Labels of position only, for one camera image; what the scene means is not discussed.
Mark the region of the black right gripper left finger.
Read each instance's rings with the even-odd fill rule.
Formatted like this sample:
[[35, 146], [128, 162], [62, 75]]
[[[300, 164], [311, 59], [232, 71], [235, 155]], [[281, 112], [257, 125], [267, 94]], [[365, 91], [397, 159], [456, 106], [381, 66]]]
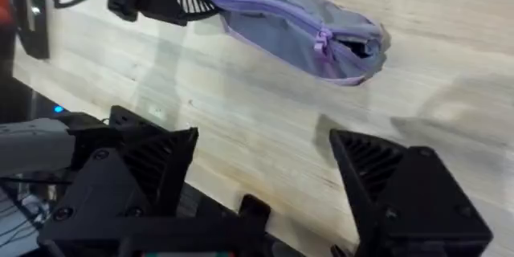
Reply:
[[39, 233], [44, 246], [121, 242], [172, 229], [198, 130], [145, 130], [98, 149]]

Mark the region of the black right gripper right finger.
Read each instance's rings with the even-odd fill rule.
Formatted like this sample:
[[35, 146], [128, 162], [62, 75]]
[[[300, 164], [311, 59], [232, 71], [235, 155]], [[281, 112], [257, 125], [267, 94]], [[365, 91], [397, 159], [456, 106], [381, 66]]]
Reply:
[[340, 129], [329, 142], [357, 228], [355, 256], [480, 256], [493, 240], [432, 148]]

